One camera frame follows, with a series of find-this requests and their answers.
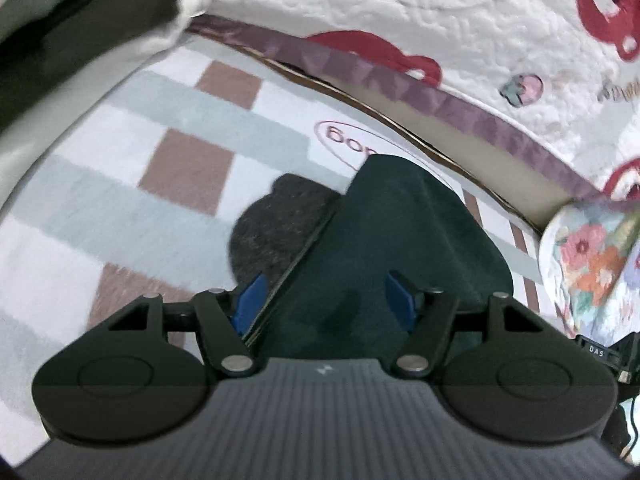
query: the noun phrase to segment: ribbed gray plate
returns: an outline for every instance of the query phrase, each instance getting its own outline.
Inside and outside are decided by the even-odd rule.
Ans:
[[[525,448],[474,433],[431,388],[375,360],[271,360],[224,381],[198,417],[152,442],[89,449],[53,440],[26,480],[617,480],[628,466],[594,438]]]

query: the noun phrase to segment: red flower print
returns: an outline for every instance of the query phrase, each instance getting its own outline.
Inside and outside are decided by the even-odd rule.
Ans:
[[[574,283],[574,288],[593,293],[593,306],[600,306],[620,277],[625,261],[616,247],[607,247],[590,258],[589,272]]]
[[[606,236],[607,232],[600,224],[583,225],[560,247],[562,262],[569,270],[586,266],[589,259],[598,253]]]

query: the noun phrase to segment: purple trim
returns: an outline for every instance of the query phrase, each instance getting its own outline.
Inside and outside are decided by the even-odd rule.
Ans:
[[[218,38],[226,44],[249,47],[267,58],[297,66],[317,78],[334,77],[377,91],[392,101],[405,102],[426,116],[434,116],[464,134],[481,137],[504,149],[559,184],[574,198],[602,197],[602,193],[588,180],[515,126],[411,76],[304,38],[210,14],[195,18],[190,31]]]
[[[632,198],[627,200],[612,200],[604,194],[600,194],[599,197],[593,199],[585,199],[586,204],[596,204],[611,211],[618,211],[627,213],[629,211],[637,211],[640,209],[640,199]]]

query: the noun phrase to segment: red pattern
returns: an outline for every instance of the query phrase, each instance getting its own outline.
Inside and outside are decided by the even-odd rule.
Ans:
[[[640,173],[640,158],[634,158],[630,160],[626,164],[623,164],[607,180],[602,191],[605,195],[611,197],[612,193],[616,190],[616,186],[620,182],[620,179],[627,173],[628,171],[635,171],[636,173]],[[635,200],[640,198],[640,186],[638,184],[633,184],[631,189],[626,195],[628,200]]]
[[[398,47],[370,32],[335,30],[314,34],[308,39],[344,52],[354,52],[363,59],[396,72],[422,70],[422,81],[430,86],[437,87],[442,81],[442,69],[435,60],[425,56],[406,56]]]
[[[615,16],[602,14],[593,0],[577,0],[578,15],[596,40],[614,44],[621,59],[632,61],[640,54],[640,0],[611,1],[619,8]],[[623,48],[625,38],[636,40],[628,52]]]

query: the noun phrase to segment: brown square pattern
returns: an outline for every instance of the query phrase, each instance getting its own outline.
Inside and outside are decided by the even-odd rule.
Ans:
[[[262,80],[255,75],[214,61],[202,74],[196,88],[250,110],[261,84]]]
[[[140,187],[170,202],[214,215],[234,157],[215,144],[168,130]]]
[[[465,189],[462,190],[462,195],[465,197],[466,208],[469,209],[469,212],[476,219],[476,222],[478,222],[480,224],[480,227],[482,227],[482,217],[480,216],[480,208],[478,207],[478,200],[476,200],[476,197],[473,196],[468,191],[466,191]]]
[[[527,253],[527,243],[524,241],[524,233],[522,232],[522,229],[511,223],[511,232],[513,233],[513,240],[516,243],[516,247],[523,253],[529,254]]]
[[[86,329],[92,329],[142,294],[155,292],[162,294],[162,300],[169,303],[187,301],[193,296],[186,290],[153,280],[125,267],[106,264],[102,270]],[[184,333],[169,332],[168,339],[169,343],[175,346],[180,348],[184,346]]]
[[[524,279],[524,291],[527,295],[527,307],[534,312],[540,312],[540,304],[538,303],[538,291],[536,290],[536,283],[532,282],[529,278]]]

